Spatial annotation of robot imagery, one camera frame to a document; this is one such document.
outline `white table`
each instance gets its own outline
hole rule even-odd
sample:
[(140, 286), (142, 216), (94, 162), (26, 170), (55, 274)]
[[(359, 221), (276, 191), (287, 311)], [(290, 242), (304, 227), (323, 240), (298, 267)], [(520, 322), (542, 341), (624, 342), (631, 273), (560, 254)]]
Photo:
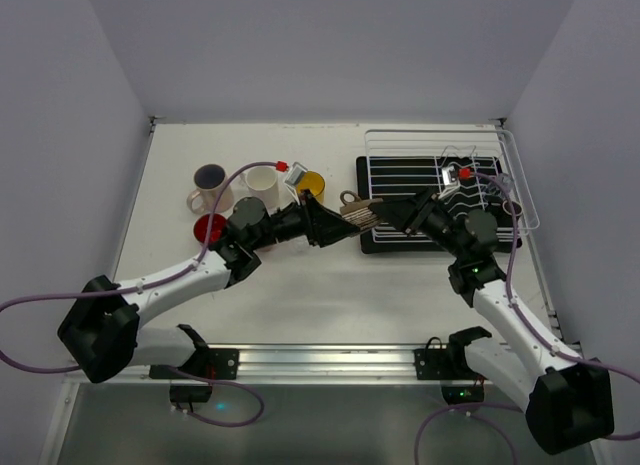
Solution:
[[(477, 125), (447, 125), (477, 130)], [(197, 253), (196, 220), (185, 199), (193, 173), (206, 163), (231, 173), (256, 160), (300, 161), (327, 182), (325, 205), (340, 206), (355, 189), (355, 159), (365, 155), (370, 129), (442, 129), (384, 124), (160, 124), (138, 191), (117, 279), (139, 277)], [(240, 181), (236, 198), (245, 196)], [(281, 187), (282, 204), (290, 197)], [(357, 239), (318, 249), (282, 244), (260, 253), (263, 265), (245, 282), (201, 296), (154, 320), (154, 326), (192, 325), (214, 343), (425, 343), (432, 336), (481, 325), (493, 327), (453, 293), (445, 253), (363, 255)], [(507, 256), (498, 261), (506, 268)], [(527, 244), (519, 250), (515, 288), (548, 323)]]

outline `white wall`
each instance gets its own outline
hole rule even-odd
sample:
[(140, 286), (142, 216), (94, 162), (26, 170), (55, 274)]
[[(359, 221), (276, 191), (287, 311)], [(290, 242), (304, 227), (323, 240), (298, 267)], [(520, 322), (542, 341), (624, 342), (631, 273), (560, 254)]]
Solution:
[[(563, 330), (640, 372), (640, 0), (576, 0), (508, 120)], [(640, 429), (640, 386), (615, 378), (616, 432)], [(636, 463), (640, 443), (612, 444)]]
[(170, 119), (506, 116), (573, 0), (91, 0)]
[[(0, 302), (81, 289), (113, 263), (148, 122), (88, 0), (0, 0)], [(0, 347), (64, 364), (67, 303), (0, 317)], [(36, 463), (59, 376), (0, 363), (0, 463)]]

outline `red mug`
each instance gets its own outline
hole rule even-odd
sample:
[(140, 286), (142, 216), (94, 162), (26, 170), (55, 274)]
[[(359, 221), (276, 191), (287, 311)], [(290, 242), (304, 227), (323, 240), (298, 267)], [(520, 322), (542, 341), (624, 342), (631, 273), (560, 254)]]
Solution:
[[(204, 239), (207, 236), (207, 225), (209, 223), (209, 215), (203, 215), (200, 217), (196, 224), (193, 226), (193, 236), (196, 237), (200, 243), (204, 243)], [(213, 224), (211, 225), (211, 236), (209, 237), (209, 243), (213, 243), (220, 238), (222, 230), (227, 225), (227, 219), (222, 215), (216, 213), (213, 216)]]

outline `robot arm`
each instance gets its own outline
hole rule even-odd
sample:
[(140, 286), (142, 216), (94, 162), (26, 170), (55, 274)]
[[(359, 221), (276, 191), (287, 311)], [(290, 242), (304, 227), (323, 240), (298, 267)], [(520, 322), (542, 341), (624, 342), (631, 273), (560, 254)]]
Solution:
[[(362, 228), (320, 205), (306, 191), (300, 204), (292, 203), (269, 215), (257, 198), (245, 198), (234, 207), (226, 228), (201, 261), (193, 257), (152, 275), (112, 283), (101, 276), (84, 292), (137, 289), (128, 294), (77, 300), (58, 329), (58, 337), (94, 383), (108, 380), (131, 365), (171, 365), (203, 376), (209, 361), (204, 340), (189, 326), (154, 329), (158, 315), (204, 293), (223, 290), (246, 279), (259, 265), (255, 250), (306, 236), (325, 247), (362, 232)], [(181, 278), (170, 277), (193, 270)], [(166, 283), (145, 289), (145, 283)]]
[(610, 435), (614, 422), (608, 372), (558, 357), (557, 352), (579, 355), (551, 334), (514, 292), (519, 310), (552, 350), (542, 345), (507, 298), (506, 275), (493, 256), (498, 245), (495, 217), (473, 210), (454, 219), (437, 192), (426, 190), (368, 208), (397, 230), (420, 231), (454, 255), (449, 267), (454, 292), (485, 317), (511, 349), (505, 350), (480, 327), (458, 332), (449, 337), (453, 368), (478, 373), (504, 391), (525, 413), (533, 437), (549, 454)]

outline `mug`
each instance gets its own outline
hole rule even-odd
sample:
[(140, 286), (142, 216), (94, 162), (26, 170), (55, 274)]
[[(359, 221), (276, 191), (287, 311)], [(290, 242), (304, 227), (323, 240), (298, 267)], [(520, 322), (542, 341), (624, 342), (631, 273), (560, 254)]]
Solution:
[(244, 184), (251, 196), (259, 198), (267, 209), (280, 204), (278, 172), (272, 167), (255, 167), (243, 175)]
[[(187, 197), (187, 207), (189, 207), (189, 210), (197, 215), (210, 212), (218, 197), (220, 187), (226, 179), (227, 174), (220, 165), (204, 165), (196, 170), (196, 173), (193, 175), (193, 183), (196, 184), (197, 188)], [(202, 204), (195, 206), (193, 202), (198, 198), (201, 199)], [(222, 197), (220, 197), (216, 212), (222, 213), (229, 210), (233, 206), (233, 203), (233, 192), (231, 191), (231, 187), (227, 187)]]
[(309, 190), (315, 197), (318, 203), (324, 203), (324, 178), (318, 172), (312, 172), (309, 170), (305, 173), (298, 184), (296, 185), (296, 192), (302, 193), (302, 190)]
[[(204, 239), (207, 238), (207, 225), (209, 225), (209, 214), (201, 216), (193, 226), (193, 236), (196, 237), (200, 243), (204, 243)], [(224, 227), (227, 225), (227, 219), (219, 213), (213, 216), (213, 223), (211, 224), (211, 235), (209, 235), (209, 243), (214, 243), (222, 235)]]

